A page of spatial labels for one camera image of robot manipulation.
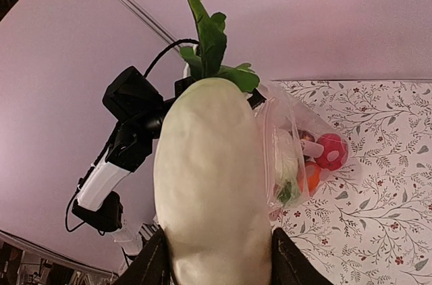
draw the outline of orange toy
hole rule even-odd
[[[304,168],[306,170],[306,177],[308,180],[308,189],[309,193],[313,194],[315,189],[317,189],[319,184],[319,176],[321,175],[321,167],[317,165],[313,161],[307,161],[304,164]],[[300,192],[303,192],[303,178],[298,180],[298,187],[300,188]]]

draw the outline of white wall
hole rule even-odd
[[[432,78],[432,0],[203,0],[227,14],[226,62],[264,79]],[[186,0],[137,0],[177,37]]]
[[[115,124],[101,103],[107,85],[166,44],[117,0],[20,0],[0,45],[0,229],[117,271],[120,247],[89,226],[68,234],[65,207]],[[172,97],[183,67],[168,54],[149,79]],[[118,191],[138,230],[154,214],[152,160]]]

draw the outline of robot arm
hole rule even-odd
[[[101,154],[80,179],[72,213],[99,232],[109,232],[128,256],[136,256],[142,243],[139,235],[127,229],[120,197],[113,190],[153,152],[153,140],[159,138],[166,113],[192,83],[191,77],[177,81],[175,98],[164,101],[135,67],[129,67],[103,97],[104,106],[118,122]],[[252,108],[263,101],[258,91],[249,98]]]

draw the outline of plastic bag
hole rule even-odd
[[[348,160],[348,143],[316,113],[277,84],[258,88],[267,100],[255,109],[271,217],[313,196]]]

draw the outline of table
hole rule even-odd
[[[432,84],[285,81],[352,157],[281,226],[336,284],[432,281]]]

